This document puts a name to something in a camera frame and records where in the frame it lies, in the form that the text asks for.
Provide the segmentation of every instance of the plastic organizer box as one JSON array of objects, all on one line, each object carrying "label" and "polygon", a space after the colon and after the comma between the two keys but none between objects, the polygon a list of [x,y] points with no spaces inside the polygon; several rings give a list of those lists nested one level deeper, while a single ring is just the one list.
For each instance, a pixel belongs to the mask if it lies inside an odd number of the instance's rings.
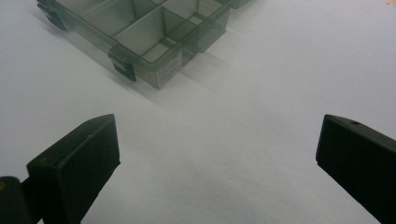
[{"label": "plastic organizer box", "polygon": [[117,71],[159,89],[224,32],[247,0],[37,0],[49,20],[108,55]]}]

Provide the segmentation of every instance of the gray translucent box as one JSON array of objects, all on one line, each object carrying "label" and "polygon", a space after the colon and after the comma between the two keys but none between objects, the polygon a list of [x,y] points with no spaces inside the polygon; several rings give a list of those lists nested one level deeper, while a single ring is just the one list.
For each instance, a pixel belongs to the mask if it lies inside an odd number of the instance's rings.
[{"label": "gray translucent box", "polygon": [[117,71],[159,89],[224,32],[247,0],[37,0],[49,20],[108,55]]}]

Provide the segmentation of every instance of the white table surface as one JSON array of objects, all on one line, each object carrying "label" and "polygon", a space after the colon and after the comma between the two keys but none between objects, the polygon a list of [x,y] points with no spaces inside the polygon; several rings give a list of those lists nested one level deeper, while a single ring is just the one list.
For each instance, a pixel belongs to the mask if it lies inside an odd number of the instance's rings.
[{"label": "white table surface", "polygon": [[0,6],[0,175],[114,113],[121,166],[82,223],[377,223],[315,161],[334,114],[396,137],[396,6],[251,0],[162,90],[34,0]]}]

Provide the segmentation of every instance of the clear plastic compartment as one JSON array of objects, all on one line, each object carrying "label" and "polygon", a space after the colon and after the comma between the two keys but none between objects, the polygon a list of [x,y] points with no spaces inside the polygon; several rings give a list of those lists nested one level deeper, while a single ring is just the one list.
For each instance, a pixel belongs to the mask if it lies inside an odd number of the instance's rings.
[{"label": "clear plastic compartment", "polygon": [[225,32],[232,3],[38,0],[50,21],[89,40],[129,79],[140,77],[156,89]]},{"label": "clear plastic compartment", "polygon": [[233,0],[232,8],[237,9],[244,5],[248,0]]}]

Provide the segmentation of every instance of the white surface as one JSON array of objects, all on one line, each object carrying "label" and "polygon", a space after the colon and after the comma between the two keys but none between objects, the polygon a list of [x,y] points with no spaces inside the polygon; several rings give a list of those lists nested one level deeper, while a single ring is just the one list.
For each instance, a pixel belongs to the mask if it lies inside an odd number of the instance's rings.
[{"label": "white surface", "polygon": [[315,161],[324,114],[396,137],[396,6],[252,0],[161,91],[34,0],[0,7],[0,175],[116,115],[121,166],[82,223],[377,223]]}]

